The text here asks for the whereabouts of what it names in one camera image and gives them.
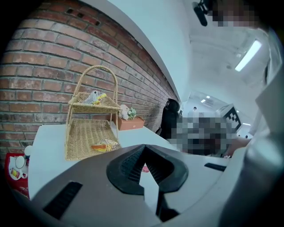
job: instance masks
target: ceiling light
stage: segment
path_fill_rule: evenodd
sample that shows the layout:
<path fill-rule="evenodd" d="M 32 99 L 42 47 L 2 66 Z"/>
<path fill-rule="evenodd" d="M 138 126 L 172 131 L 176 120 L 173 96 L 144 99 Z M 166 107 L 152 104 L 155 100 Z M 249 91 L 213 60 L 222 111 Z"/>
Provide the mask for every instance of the ceiling light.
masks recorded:
<path fill-rule="evenodd" d="M 250 47 L 250 49 L 248 50 L 248 52 L 243 57 L 243 59 L 236 66 L 235 70 L 240 72 L 246 66 L 246 64 L 249 63 L 249 61 L 254 57 L 254 55 L 258 52 L 261 45 L 262 44 L 258 40 L 255 40 L 252 46 Z"/>

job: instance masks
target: table surface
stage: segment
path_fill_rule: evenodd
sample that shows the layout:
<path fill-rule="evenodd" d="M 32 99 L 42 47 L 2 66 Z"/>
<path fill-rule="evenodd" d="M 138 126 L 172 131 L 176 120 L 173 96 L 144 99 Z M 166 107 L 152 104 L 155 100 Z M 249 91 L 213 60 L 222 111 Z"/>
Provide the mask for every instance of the table surface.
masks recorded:
<path fill-rule="evenodd" d="M 28 188 L 31 199 L 47 182 L 78 162 L 65 160 L 65 128 L 66 125 L 43 125 L 40 126 L 36 134 L 28 173 Z M 113 122 L 111 129 L 116 135 Z M 119 131 L 118 139 L 123 148 L 139 144 L 150 144 L 177 150 L 168 141 L 146 127 Z"/>

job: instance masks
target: person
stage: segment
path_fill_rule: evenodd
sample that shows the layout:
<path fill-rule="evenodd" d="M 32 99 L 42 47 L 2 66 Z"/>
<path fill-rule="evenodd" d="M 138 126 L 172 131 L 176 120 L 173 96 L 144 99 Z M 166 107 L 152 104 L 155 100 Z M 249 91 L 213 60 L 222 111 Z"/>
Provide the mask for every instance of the person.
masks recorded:
<path fill-rule="evenodd" d="M 267 64 L 266 70 L 263 75 L 264 88 L 256 99 L 258 102 L 258 110 L 255 121 L 250 130 L 250 134 L 254 136 L 252 139 L 255 141 L 258 136 L 270 132 L 282 131 L 283 125 L 277 124 L 275 117 L 270 117 L 268 110 L 273 109 L 273 106 L 277 107 L 281 105 L 278 102 L 263 101 L 265 96 L 279 97 L 271 94 L 276 89 L 281 91 L 282 85 L 281 78 L 284 76 L 283 70 L 283 44 L 284 44 L 284 32 L 283 25 L 278 17 L 281 15 L 281 10 L 278 7 L 274 7 L 273 4 L 269 4 L 266 1 L 258 0 L 213 0 L 213 10 L 211 15 L 213 20 L 219 20 L 222 18 L 225 21 L 233 22 L 236 27 L 248 27 L 251 29 L 262 30 L 268 37 L 269 56 L 270 60 Z M 251 139 L 236 138 L 232 140 L 231 146 L 228 148 L 226 155 L 232 156 L 235 150 L 241 147 L 246 147 L 252 142 Z"/>

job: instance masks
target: wicker basket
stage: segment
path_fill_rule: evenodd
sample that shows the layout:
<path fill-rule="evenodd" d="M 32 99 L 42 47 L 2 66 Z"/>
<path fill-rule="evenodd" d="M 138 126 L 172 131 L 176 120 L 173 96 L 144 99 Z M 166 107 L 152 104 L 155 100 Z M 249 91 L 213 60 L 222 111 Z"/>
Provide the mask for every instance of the wicker basket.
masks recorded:
<path fill-rule="evenodd" d="M 103 98 L 100 105 L 82 103 L 89 93 L 78 92 L 83 77 L 92 69 L 104 69 L 110 72 L 114 78 L 114 94 L 113 99 Z M 91 66 L 87 68 L 81 75 L 75 88 L 72 99 L 68 102 L 69 110 L 66 121 L 66 142 L 65 142 L 65 159 L 81 160 L 94 155 L 102 154 L 102 152 L 94 151 L 91 146 L 97 144 L 101 139 L 110 139 L 118 142 L 118 111 L 120 109 L 117 104 L 118 83 L 115 74 L 105 66 Z M 72 119 L 73 113 L 88 114 L 110 114 L 110 122 L 112 114 L 115 114 L 116 137 L 111 131 L 110 125 L 106 120 L 89 120 L 89 119 Z"/>

